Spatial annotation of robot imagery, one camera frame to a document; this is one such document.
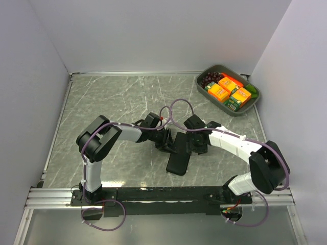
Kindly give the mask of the black zippered tool case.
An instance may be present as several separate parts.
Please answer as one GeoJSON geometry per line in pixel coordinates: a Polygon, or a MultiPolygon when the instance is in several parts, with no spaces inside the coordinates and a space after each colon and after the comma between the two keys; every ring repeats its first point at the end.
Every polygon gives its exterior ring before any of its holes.
{"type": "Polygon", "coordinates": [[[177,147],[177,153],[170,155],[166,171],[178,176],[184,176],[190,160],[190,154],[187,151],[187,135],[178,132],[174,143],[177,147]]]}

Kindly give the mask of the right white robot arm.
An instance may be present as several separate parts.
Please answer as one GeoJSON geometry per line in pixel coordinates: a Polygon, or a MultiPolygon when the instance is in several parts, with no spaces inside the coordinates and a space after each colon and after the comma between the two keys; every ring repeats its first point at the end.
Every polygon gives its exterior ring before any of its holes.
{"type": "Polygon", "coordinates": [[[251,191],[270,194],[274,190],[284,190],[278,188],[282,183],[285,183],[285,188],[288,186],[290,169],[275,142],[248,139],[217,122],[206,124],[195,114],[184,125],[189,151],[206,153],[211,145],[232,153],[249,165],[248,173],[232,177],[224,184],[223,197],[228,203],[235,203],[241,195],[251,191]]]}

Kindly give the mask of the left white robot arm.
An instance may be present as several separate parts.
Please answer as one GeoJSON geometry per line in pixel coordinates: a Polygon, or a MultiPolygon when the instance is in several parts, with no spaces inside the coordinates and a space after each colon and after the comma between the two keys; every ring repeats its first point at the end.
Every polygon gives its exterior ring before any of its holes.
{"type": "Polygon", "coordinates": [[[112,122],[98,116],[76,139],[83,160],[83,174],[79,184],[83,200],[95,205],[102,200],[102,161],[117,141],[144,141],[155,143],[155,148],[166,153],[177,153],[171,130],[161,117],[149,113],[146,118],[132,124],[112,122]]]}

